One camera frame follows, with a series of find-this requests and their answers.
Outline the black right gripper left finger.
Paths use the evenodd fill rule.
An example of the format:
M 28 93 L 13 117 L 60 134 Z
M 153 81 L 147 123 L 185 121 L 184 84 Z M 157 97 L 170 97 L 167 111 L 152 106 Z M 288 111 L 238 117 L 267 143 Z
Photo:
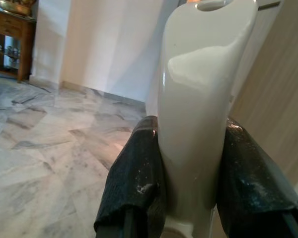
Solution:
M 107 175 L 94 230 L 98 238 L 158 238 L 166 188 L 157 117 L 139 121 Z

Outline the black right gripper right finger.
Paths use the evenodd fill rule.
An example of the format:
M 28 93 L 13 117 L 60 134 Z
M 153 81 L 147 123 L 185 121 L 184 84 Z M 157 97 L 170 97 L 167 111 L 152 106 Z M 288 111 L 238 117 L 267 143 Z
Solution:
M 227 120 L 216 204 L 228 238 L 298 238 L 298 195 L 278 165 Z

